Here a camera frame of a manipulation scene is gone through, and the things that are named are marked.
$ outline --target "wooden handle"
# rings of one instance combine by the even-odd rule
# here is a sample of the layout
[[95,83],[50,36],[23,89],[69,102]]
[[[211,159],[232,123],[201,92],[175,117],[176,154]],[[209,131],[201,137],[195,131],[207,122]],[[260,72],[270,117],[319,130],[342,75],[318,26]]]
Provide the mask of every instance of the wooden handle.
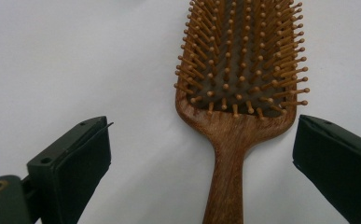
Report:
[[243,223],[242,169],[244,152],[232,144],[215,147],[215,171],[203,224]]

